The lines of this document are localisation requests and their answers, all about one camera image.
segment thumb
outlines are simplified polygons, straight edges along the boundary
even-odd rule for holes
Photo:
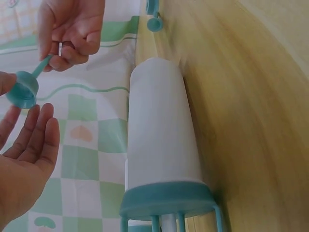
[[[0,96],[7,93],[16,83],[16,75],[0,72]]]
[[[43,60],[52,48],[52,33],[55,15],[50,6],[44,1],[40,5],[38,14],[38,45],[40,60]]]

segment white rod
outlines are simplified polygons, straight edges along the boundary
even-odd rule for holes
[[[161,216],[162,232],[177,232],[176,217],[174,214]]]

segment wood grain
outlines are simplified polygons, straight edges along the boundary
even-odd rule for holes
[[[140,18],[136,62],[179,64],[228,231],[308,231],[308,12],[307,0],[161,0],[161,32]],[[214,215],[187,230],[215,232]]]

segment green wavy line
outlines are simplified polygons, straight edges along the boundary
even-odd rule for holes
[[[112,45],[100,45],[100,47],[116,47],[119,44],[121,44],[123,42],[123,40],[136,40],[136,39],[137,38],[134,38],[134,37],[125,37],[119,43],[112,44]],[[0,52],[0,56],[1,55],[7,55],[7,54],[13,54],[13,53],[19,53],[19,52],[30,52],[30,51],[36,51],[36,50],[38,50],[38,48],[31,48],[31,49],[27,49],[27,50],[18,50],[18,51],[14,51],[14,52],[10,52],[10,51],[9,52],[3,52],[3,53]]]
[[[38,101],[45,101],[49,98],[51,98],[52,96],[54,96],[57,92],[63,90],[63,89],[66,89],[66,88],[82,88],[82,89],[85,89],[89,92],[92,92],[92,93],[105,93],[105,92],[111,92],[111,91],[114,91],[114,90],[125,90],[127,92],[129,92],[129,90],[125,87],[121,87],[121,86],[117,86],[117,87],[113,87],[113,88],[108,88],[108,89],[94,89],[94,88],[89,88],[87,86],[84,86],[82,84],[70,84],[70,85],[65,85],[65,86],[61,86],[59,88],[56,88],[53,92],[51,92],[47,97],[45,98],[37,98]]]

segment teal plastic stick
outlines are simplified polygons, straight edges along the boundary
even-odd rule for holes
[[[217,229],[218,232],[223,232],[223,224],[222,224],[222,217],[221,217],[221,210],[218,206],[214,206],[214,211],[216,213],[217,219]]]
[[[160,232],[160,220],[159,216],[152,216],[152,227],[153,227],[153,232]]]
[[[120,222],[120,231],[121,232],[129,232],[128,220],[126,218],[121,218]]]
[[[43,72],[43,69],[49,64],[50,59],[53,57],[53,55],[48,55],[42,62],[37,66],[37,68],[33,71],[32,75],[35,78],[38,78],[38,76]]]
[[[184,214],[178,213],[179,232],[185,232]]]

